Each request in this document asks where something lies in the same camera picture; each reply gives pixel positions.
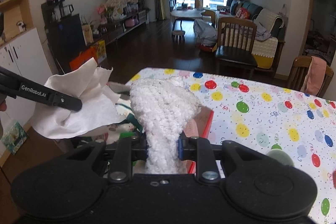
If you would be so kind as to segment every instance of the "cabinet handle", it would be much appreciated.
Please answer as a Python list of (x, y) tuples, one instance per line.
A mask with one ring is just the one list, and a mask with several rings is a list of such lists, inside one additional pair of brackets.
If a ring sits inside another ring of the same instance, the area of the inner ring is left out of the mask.
[(11, 60), (12, 60), (12, 63), (14, 63), (13, 58), (12, 58), (12, 55), (11, 55), (11, 52), (8, 51), (8, 53), (9, 53), (9, 56), (10, 56), (10, 58), (11, 58)]
[(13, 50), (14, 50), (14, 52), (15, 52), (15, 55), (16, 55), (16, 59), (19, 59), (19, 58), (17, 57), (17, 54), (16, 54), (16, 50), (15, 50), (15, 47), (13, 47)]

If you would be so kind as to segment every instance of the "green balloon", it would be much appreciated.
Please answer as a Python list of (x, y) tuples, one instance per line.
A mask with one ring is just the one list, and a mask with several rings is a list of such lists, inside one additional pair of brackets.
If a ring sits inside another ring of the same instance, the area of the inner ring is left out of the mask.
[(281, 146), (278, 145), (277, 143), (272, 145), (271, 149), (281, 149), (282, 150)]
[(237, 109), (242, 113), (247, 113), (250, 110), (249, 106), (242, 101), (238, 102), (236, 106), (237, 106)]
[(233, 82), (231, 83), (231, 85), (232, 85), (234, 88), (238, 88), (238, 87), (239, 87), (239, 83), (236, 82), (236, 81), (233, 81)]
[(329, 208), (330, 208), (329, 199), (325, 198), (321, 204), (321, 212), (324, 216), (326, 216), (329, 213)]

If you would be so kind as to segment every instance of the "balloon print tablecloth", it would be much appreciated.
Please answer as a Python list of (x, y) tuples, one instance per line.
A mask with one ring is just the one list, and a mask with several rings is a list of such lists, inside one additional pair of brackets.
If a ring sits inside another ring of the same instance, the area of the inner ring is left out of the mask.
[(336, 222), (336, 105), (334, 102), (264, 83), (220, 75), (146, 68), (139, 78), (182, 76), (186, 88), (214, 110), (209, 141), (233, 140), (263, 154), (278, 148), (318, 186), (310, 217)]

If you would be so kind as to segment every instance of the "metal bolt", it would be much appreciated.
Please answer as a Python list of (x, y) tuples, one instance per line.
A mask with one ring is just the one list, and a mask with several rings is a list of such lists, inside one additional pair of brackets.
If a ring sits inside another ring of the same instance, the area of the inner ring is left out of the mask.
[(150, 183), (150, 185), (152, 185), (152, 186), (154, 186), (154, 187), (157, 187), (157, 186), (159, 186), (160, 184), (159, 184), (157, 181), (152, 181), (152, 182)]
[(126, 178), (126, 174), (124, 172), (116, 171), (110, 174), (110, 178), (113, 180), (123, 180)]
[(160, 180), (160, 183), (161, 183), (161, 184), (168, 184), (168, 183), (169, 183), (169, 180), (163, 179), (163, 180)]
[(218, 178), (218, 173), (213, 171), (205, 171), (202, 173), (202, 177), (206, 180), (215, 180), (216, 178)]

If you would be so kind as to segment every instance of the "wooden stool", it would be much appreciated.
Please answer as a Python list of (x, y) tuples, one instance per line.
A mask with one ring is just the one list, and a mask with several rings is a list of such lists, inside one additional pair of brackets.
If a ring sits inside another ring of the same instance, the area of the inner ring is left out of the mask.
[(185, 42), (185, 38), (184, 38), (184, 35), (185, 35), (185, 31), (182, 31), (182, 30), (174, 30), (171, 32), (171, 37), (173, 39), (173, 41), (175, 42), (178, 42), (179, 39), (183, 42)]

